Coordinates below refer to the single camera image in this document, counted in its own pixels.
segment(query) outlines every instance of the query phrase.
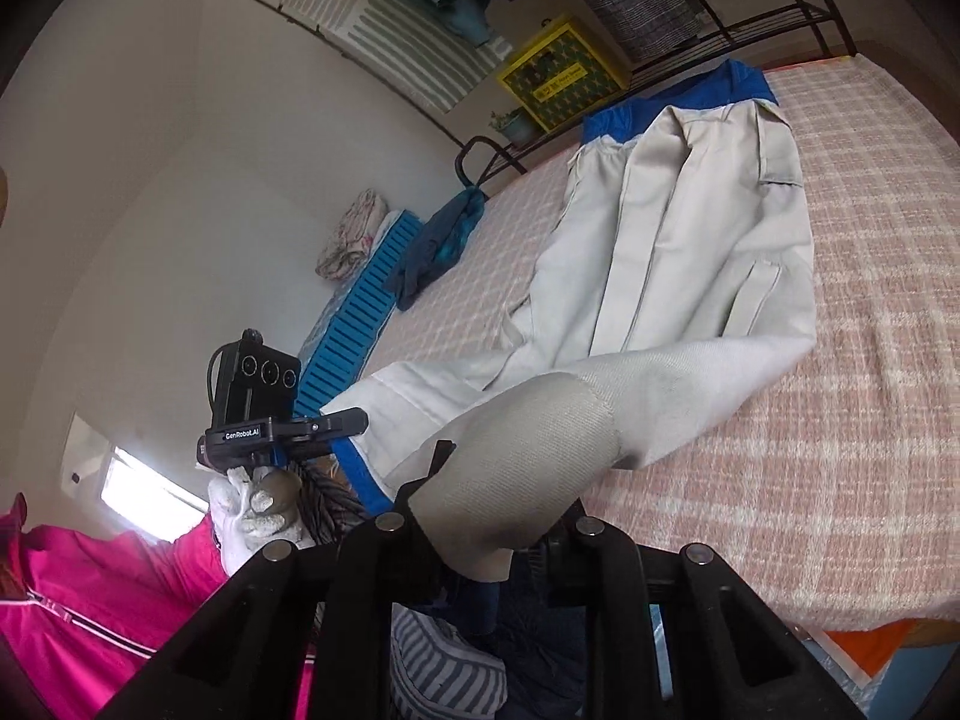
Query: blue plastic crate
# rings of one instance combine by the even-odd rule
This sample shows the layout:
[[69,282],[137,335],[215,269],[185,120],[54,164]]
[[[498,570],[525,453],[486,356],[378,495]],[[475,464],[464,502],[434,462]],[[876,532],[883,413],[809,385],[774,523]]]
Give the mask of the blue plastic crate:
[[397,302],[393,293],[383,289],[383,282],[423,226],[404,211],[373,252],[301,373],[295,415],[315,415],[360,376]]

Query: yellow box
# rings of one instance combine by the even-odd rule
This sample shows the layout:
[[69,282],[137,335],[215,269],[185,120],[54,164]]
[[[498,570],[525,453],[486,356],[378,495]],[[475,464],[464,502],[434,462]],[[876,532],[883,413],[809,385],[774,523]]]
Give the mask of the yellow box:
[[630,70],[575,18],[560,16],[497,79],[547,132],[630,86]]

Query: hand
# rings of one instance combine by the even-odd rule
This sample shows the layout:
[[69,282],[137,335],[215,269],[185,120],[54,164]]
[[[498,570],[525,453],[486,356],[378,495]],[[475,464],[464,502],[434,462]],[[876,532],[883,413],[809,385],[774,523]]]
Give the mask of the hand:
[[229,469],[210,481],[210,517],[220,540],[220,562],[232,576],[265,544],[284,538],[298,549],[312,547],[296,508],[299,479],[290,471],[258,467]]

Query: white wall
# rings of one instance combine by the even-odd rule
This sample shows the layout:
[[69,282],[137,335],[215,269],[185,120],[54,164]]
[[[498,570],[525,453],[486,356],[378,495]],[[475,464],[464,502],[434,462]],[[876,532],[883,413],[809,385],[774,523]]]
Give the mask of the white wall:
[[208,0],[198,89],[203,132],[329,226],[368,187],[426,215],[458,189],[453,143],[251,0]]
[[313,272],[322,227],[204,139],[190,140],[110,231],[56,327],[16,466],[37,518],[59,522],[74,410],[205,497],[210,355],[246,327],[296,354],[330,289]]
[[202,6],[66,0],[0,98],[0,469],[78,278],[194,125]]

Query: pink checkered bedsheet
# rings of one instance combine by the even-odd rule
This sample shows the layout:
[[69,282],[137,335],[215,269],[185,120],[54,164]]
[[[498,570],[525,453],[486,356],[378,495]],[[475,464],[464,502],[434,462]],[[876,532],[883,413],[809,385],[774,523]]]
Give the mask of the pink checkered bedsheet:
[[[864,57],[768,74],[803,162],[818,344],[726,424],[584,502],[636,541],[712,544],[782,617],[960,618],[960,149]],[[563,203],[571,151],[488,206],[367,372],[492,347]]]

